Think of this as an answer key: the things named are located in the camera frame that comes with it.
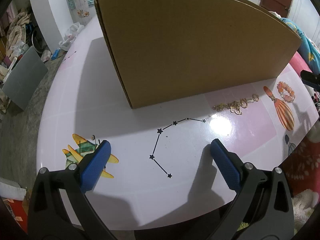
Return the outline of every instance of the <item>blue textured pad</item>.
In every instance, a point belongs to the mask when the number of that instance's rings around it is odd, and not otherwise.
[[[107,164],[111,155],[111,145],[108,141],[103,141],[95,151],[95,156],[92,158],[88,166],[81,174],[81,191],[92,190],[100,174]]]
[[[228,151],[219,139],[212,141],[210,152],[228,187],[236,193],[240,192],[240,173],[228,157]]]

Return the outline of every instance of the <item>airplane illustration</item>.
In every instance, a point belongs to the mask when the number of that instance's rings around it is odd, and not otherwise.
[[[92,140],[94,140],[95,143],[89,142],[88,140],[84,139],[83,137],[75,133],[72,135],[72,137],[79,148],[75,150],[70,145],[68,145],[68,150],[67,149],[62,150],[67,158],[66,167],[69,166],[71,163],[78,164],[85,155],[89,153],[93,153],[95,149],[98,147],[98,144],[94,135],[92,135]],[[117,157],[111,154],[108,162],[118,163],[119,160]],[[106,167],[103,169],[101,176],[105,178],[111,178],[111,179],[114,178],[110,173],[106,172]]]

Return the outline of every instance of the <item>silver bolt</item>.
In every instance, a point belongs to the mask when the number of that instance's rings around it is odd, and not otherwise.
[[[276,167],[275,170],[276,170],[276,173],[279,173],[279,174],[282,172],[282,170],[279,167]]]
[[[252,169],[253,169],[252,163],[246,163],[244,166],[245,166],[248,170],[252,170]]]
[[[40,172],[41,174],[44,174],[46,171],[47,171],[47,168],[45,168],[45,167],[43,167],[43,168],[41,168],[41,169],[39,170],[39,172]]]
[[[68,166],[68,169],[71,171],[74,171],[76,168],[77,168],[77,164],[75,164],[75,163],[72,163]]]

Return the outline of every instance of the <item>pink fabric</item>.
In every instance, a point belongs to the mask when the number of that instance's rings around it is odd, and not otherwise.
[[[312,72],[298,52],[296,52],[293,55],[289,63],[293,67],[293,69],[296,71],[296,73],[299,75],[299,77],[300,77],[301,70]]]

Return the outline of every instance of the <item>tabletop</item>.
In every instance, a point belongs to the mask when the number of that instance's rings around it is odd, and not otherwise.
[[[280,100],[280,81],[294,90],[293,103]],[[279,100],[268,97],[264,87]],[[242,108],[241,115],[212,109],[253,94],[259,100]],[[37,169],[62,170],[78,161],[71,153],[82,158],[106,139],[113,157],[94,190],[86,193],[97,214],[111,230],[167,226],[235,197],[210,156],[213,139],[219,138],[243,162],[272,170],[318,117],[290,64],[276,79],[131,109],[94,17],[50,88],[38,135]],[[79,224],[66,193],[61,195],[71,221]]]

